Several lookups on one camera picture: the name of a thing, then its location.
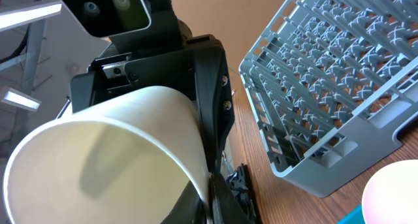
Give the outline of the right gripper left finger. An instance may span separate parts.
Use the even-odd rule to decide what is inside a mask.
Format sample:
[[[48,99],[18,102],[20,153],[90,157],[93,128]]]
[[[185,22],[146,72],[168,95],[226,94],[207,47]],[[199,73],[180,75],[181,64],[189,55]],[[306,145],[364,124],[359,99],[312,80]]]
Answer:
[[[173,209],[161,224],[205,224],[206,210],[193,183],[189,181]]]

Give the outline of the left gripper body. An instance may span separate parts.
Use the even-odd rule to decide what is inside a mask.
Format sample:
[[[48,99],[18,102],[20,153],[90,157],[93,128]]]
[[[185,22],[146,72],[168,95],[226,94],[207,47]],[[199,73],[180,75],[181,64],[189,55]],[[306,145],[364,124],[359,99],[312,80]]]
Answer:
[[[165,86],[180,91],[197,102],[195,53],[223,49],[213,35],[187,39],[181,46],[163,46],[118,54],[114,46],[94,59],[85,74],[70,81],[74,112],[119,97],[131,91]]]

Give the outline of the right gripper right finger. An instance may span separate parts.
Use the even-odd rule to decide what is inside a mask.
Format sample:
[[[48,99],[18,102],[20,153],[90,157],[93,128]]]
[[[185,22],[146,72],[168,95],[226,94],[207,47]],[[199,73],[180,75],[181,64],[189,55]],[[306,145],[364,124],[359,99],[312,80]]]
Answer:
[[[258,223],[257,202],[247,171],[236,171],[227,179],[220,173],[213,173],[210,189],[214,223]]]

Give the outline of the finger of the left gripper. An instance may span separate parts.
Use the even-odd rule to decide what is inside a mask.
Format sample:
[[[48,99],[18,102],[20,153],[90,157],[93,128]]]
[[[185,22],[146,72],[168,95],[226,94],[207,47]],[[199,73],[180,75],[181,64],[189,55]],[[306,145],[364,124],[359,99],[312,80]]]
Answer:
[[[195,53],[195,89],[208,170],[219,172],[221,154],[234,123],[231,83],[223,49]]]

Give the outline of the white paper cup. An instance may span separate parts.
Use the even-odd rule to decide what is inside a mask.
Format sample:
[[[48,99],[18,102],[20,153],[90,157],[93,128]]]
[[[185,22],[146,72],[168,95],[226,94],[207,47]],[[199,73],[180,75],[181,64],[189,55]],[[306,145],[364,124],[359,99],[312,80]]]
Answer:
[[[196,106],[152,86],[49,121],[6,165],[12,223],[160,223],[186,185],[209,207]]]

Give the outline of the pink bowl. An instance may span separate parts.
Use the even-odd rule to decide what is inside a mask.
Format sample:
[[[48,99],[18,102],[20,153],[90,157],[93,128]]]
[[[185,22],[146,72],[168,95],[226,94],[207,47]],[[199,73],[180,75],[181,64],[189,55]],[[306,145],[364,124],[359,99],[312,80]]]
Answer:
[[[366,223],[417,224],[417,160],[379,169],[364,188],[362,214]]]

